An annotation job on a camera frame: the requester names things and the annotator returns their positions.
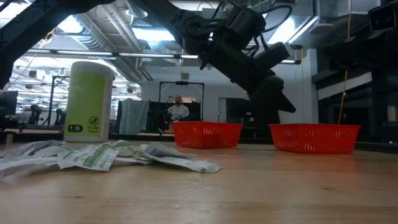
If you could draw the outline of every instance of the white shirt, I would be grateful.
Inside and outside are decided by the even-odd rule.
[[[167,111],[173,115],[171,117],[173,121],[178,118],[186,118],[189,115],[189,109],[184,105],[173,105]]]

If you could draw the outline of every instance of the black frame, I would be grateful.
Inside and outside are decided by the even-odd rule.
[[[50,121],[51,121],[51,112],[52,112],[52,100],[54,98],[54,89],[55,87],[58,86],[59,83],[55,84],[55,80],[58,78],[70,78],[69,76],[60,76],[60,75],[55,75],[52,77],[52,82],[51,82],[51,92],[50,92],[50,105],[49,105],[49,115],[47,116],[46,121],[43,122],[43,124],[45,124],[47,122],[47,128],[50,127]]]
[[[176,85],[201,85],[201,119],[203,120],[203,108],[205,107],[205,84],[204,83],[191,83],[191,82],[160,82],[159,83],[159,103],[162,96],[162,85],[164,83],[176,84]]]

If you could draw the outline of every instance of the ceiling light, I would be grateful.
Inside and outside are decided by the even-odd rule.
[[[146,40],[146,41],[175,40],[173,35],[166,29],[132,28],[132,31],[139,40]]]
[[[51,51],[43,49],[29,49],[26,53],[51,54]]]
[[[300,62],[300,60],[283,60],[280,63],[298,65]]]
[[[64,21],[62,21],[58,28],[63,30],[64,32],[71,34],[78,34],[83,31],[83,27],[80,23],[75,19],[74,16],[68,16]]]
[[[208,1],[170,1],[174,6],[189,11],[202,11],[203,9],[216,9],[218,2]]]
[[[0,19],[13,19],[16,17],[18,14],[20,14],[23,10],[25,10],[29,4],[17,4],[17,3],[11,3],[8,5],[6,8],[3,9],[3,11],[0,12]]]
[[[297,40],[298,37],[300,37],[308,28],[310,28],[312,26],[312,24],[314,24],[316,21],[318,20],[318,16],[315,16],[307,25],[305,25],[305,27],[303,27],[302,29],[300,29],[300,31],[298,31],[289,41],[288,43],[292,43],[295,40]]]
[[[182,59],[197,59],[197,55],[181,55]]]
[[[274,35],[268,40],[268,44],[278,42],[286,43],[295,34],[295,24],[292,18],[288,18],[282,25],[278,27]]]
[[[95,56],[112,56],[111,52],[91,52],[91,51],[78,51],[78,50],[59,50],[59,54],[70,55],[95,55]]]
[[[170,54],[120,53],[122,57],[174,58]]]

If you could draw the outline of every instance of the workbench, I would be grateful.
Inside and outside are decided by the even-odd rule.
[[[50,169],[0,182],[0,223],[398,220],[398,155],[305,155],[267,145],[196,150],[164,144],[215,161],[223,169],[215,174],[166,165],[119,164],[109,172]]]

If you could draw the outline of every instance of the cable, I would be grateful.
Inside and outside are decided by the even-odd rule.
[[[250,54],[250,57],[254,57],[257,53],[257,51],[259,51],[260,46],[259,46],[259,41],[257,40],[257,37],[254,38],[254,43],[256,43],[256,48],[254,49],[254,51]]]
[[[200,4],[199,4],[199,6],[198,6],[198,8],[197,8],[197,11],[199,11],[200,6],[201,6],[204,2],[207,3],[212,9],[214,9],[213,5],[210,4],[210,2],[208,2],[208,1],[201,1]]]
[[[351,36],[351,10],[353,8],[353,0],[350,1],[350,6],[349,6],[349,13],[348,13],[348,30],[347,30],[347,38],[350,38]],[[341,96],[341,105],[340,105],[340,114],[338,116],[338,123],[340,124],[341,122],[341,115],[343,114],[343,104],[344,104],[344,97],[346,93],[346,88],[347,88],[347,76],[348,76],[348,69],[346,70],[346,74],[344,77],[344,88],[343,88],[343,94]]]
[[[264,50],[268,50],[268,45],[266,43],[266,40],[264,40],[264,36],[262,34],[260,35],[260,39],[261,39],[261,44],[264,47]]]
[[[214,19],[217,16],[218,11],[221,9],[221,7],[224,5],[224,3],[229,3],[230,5],[232,5],[233,7],[235,7],[235,3],[229,1],[229,0],[224,0],[222,2],[220,2],[216,8],[216,11],[213,13],[212,17],[210,19]]]
[[[44,46],[45,44],[49,43],[49,38],[51,38],[53,32],[54,32],[54,29],[53,29],[51,32],[49,32],[49,33],[44,37],[44,39],[42,39],[43,42],[40,44],[39,49],[42,49],[43,46]],[[10,85],[8,86],[8,88],[12,87],[16,82],[19,81],[19,79],[25,74],[26,70],[30,67],[30,65],[32,64],[33,60],[35,60],[35,58],[36,58],[36,54],[33,56],[32,60],[28,63],[28,65],[27,65],[26,68],[22,71],[22,73],[19,74],[19,76],[18,76],[12,83],[10,83]]]
[[[289,16],[292,14],[292,11],[293,11],[292,6],[283,5],[283,6],[276,6],[276,7],[273,7],[273,8],[271,8],[271,9],[262,11],[262,12],[260,12],[260,14],[263,15],[263,14],[265,14],[265,13],[270,13],[270,12],[275,11],[275,10],[277,10],[277,9],[288,9],[289,12],[287,13],[287,15],[285,16],[285,18],[284,18],[280,23],[274,25],[274,26],[271,27],[271,28],[268,28],[268,29],[264,30],[263,32],[269,32],[269,31],[271,31],[271,30],[274,30],[274,29],[278,28],[280,25],[282,25],[282,24],[289,18]]]

